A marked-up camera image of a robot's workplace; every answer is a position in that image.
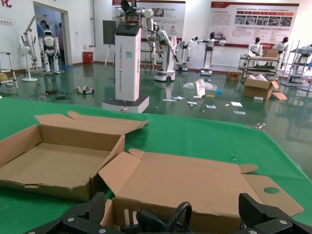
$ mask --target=green felt surface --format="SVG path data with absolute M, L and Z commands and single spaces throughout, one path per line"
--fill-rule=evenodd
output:
M 255 174 L 272 178 L 305 209 L 294 218 L 312 225 L 312 182 L 266 133 L 241 124 L 152 114 L 124 114 L 87 106 L 2 98 L 0 139 L 36 124 L 34 115 L 66 115 L 70 110 L 86 115 L 148 119 L 150 123 L 146 127 L 127 135 L 126 150 L 138 148 L 238 164 L 256 164 L 258 170 Z M 23 233 L 59 217 L 72 204 L 75 202 L 0 189 L 0 233 Z

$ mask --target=poster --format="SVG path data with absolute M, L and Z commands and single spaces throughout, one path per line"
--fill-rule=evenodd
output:
M 260 37 L 263 48 L 289 37 L 299 4 L 286 3 L 211 3 L 209 33 L 226 41 L 226 46 L 247 47 Z
M 121 0 L 113 0 L 112 12 L 113 20 L 115 20 L 114 10 L 120 8 Z M 152 9 L 154 11 L 154 22 L 157 23 L 162 30 L 165 30 L 169 36 L 176 36 L 182 40 L 183 25 L 185 16 L 185 1 L 161 1 L 161 0 L 140 0 L 136 1 L 139 9 Z M 146 19 L 143 19 L 142 38 L 147 38 Z

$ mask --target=hole in cardboard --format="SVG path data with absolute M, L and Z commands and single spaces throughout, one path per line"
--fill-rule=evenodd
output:
M 265 188 L 263 191 L 267 194 L 276 194 L 279 192 L 276 188 Z

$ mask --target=person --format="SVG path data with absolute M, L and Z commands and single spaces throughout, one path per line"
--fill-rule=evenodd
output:
M 41 20 L 40 25 L 37 25 L 37 32 L 38 32 L 38 37 L 42 38 L 44 37 L 43 30 L 46 29 L 47 22 L 45 20 Z
M 56 36 L 58 38 L 58 44 L 59 44 L 59 50 L 60 50 L 60 59 L 61 59 L 62 63 L 65 64 L 62 23 L 59 23 L 59 28 L 57 29 Z

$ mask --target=humanoid robot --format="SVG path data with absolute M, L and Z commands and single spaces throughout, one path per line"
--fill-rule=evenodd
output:
M 248 46 L 249 56 L 261 56 L 262 55 L 262 45 L 259 44 L 260 38 L 255 38 L 255 42 Z
M 178 57 L 178 60 L 180 63 L 178 63 L 176 65 L 176 68 L 179 70 L 179 71 L 184 71 L 184 72 L 187 72 L 188 71 L 188 66 L 187 66 L 187 63 L 190 62 L 190 59 L 191 59 L 191 47 L 194 43 L 194 41 L 198 41 L 198 37 L 195 36 L 193 37 L 192 39 L 189 40 L 189 43 L 187 45 L 185 45 L 185 41 L 180 41 L 179 44 L 178 44 L 178 52 L 177 52 L 177 57 Z M 187 49 L 187 58 L 186 58 L 186 61 L 184 61 L 184 52 L 185 50 Z
M 156 71 L 154 76 L 158 81 L 173 81 L 176 79 L 176 37 L 169 38 L 165 30 L 161 30 L 158 24 L 154 23 L 153 34 L 149 36 L 149 41 L 155 41 L 158 57 L 163 58 L 162 68 Z M 160 52 L 160 45 L 164 45 L 164 57 Z
M 44 37 L 39 38 L 39 47 L 40 47 L 40 54 L 43 57 L 44 61 L 44 68 L 45 71 L 50 73 L 50 64 L 49 64 L 49 57 L 53 56 L 54 62 L 54 73 L 60 74 L 59 71 L 59 39 L 52 37 L 53 33 L 50 30 L 44 31 Z
M 206 43 L 204 67 L 201 69 L 200 74 L 203 76 L 211 76 L 214 45 L 217 44 L 217 45 L 224 46 L 225 41 L 224 40 L 216 40 L 215 39 L 215 33 L 210 33 L 209 39 L 199 40 L 197 43 L 198 44 Z
M 281 58 L 281 54 L 284 53 L 283 58 L 282 58 L 281 68 L 286 63 L 288 46 L 289 46 L 288 37 L 284 37 L 281 42 L 276 43 L 272 48 L 273 50 L 278 50 L 278 54 L 279 54 L 278 58 Z

